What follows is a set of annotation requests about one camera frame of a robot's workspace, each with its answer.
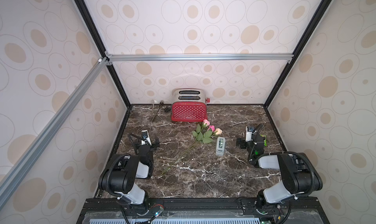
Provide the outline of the white tape dispenser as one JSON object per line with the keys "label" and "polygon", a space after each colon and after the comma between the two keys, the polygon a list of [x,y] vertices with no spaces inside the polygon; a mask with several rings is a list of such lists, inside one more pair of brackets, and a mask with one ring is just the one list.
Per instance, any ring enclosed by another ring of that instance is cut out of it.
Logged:
{"label": "white tape dispenser", "polygon": [[226,139],[223,137],[218,137],[216,142],[215,154],[217,156],[223,156],[225,152]]}

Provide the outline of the pink rose bouquet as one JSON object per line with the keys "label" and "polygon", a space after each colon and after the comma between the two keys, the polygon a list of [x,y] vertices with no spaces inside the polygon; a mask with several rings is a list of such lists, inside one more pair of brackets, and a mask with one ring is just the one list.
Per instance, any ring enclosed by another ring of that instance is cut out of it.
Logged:
{"label": "pink rose bouquet", "polygon": [[194,142],[185,151],[180,153],[178,157],[161,172],[160,176],[164,176],[173,165],[187,156],[197,145],[210,144],[214,142],[214,138],[218,138],[222,133],[222,129],[216,128],[208,119],[204,119],[201,123],[198,123],[196,130],[192,131]]}

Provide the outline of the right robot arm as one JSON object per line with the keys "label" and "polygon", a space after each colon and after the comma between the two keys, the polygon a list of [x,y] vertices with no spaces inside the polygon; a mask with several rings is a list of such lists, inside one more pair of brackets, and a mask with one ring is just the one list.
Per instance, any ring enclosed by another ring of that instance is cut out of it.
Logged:
{"label": "right robot arm", "polygon": [[305,153],[264,153],[264,142],[238,138],[236,145],[248,151],[248,161],[261,169],[279,170],[281,181],[258,192],[255,207],[308,197],[323,187],[323,181]]}

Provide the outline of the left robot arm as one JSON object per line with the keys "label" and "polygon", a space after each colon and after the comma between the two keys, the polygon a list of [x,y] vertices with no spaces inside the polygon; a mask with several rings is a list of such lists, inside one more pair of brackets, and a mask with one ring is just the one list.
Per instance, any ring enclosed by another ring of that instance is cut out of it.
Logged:
{"label": "left robot arm", "polygon": [[153,152],[160,146],[159,138],[152,142],[148,131],[141,136],[129,134],[135,154],[115,154],[107,163],[98,181],[100,190],[128,204],[145,203],[146,192],[136,185],[136,179],[149,179],[154,170]]}

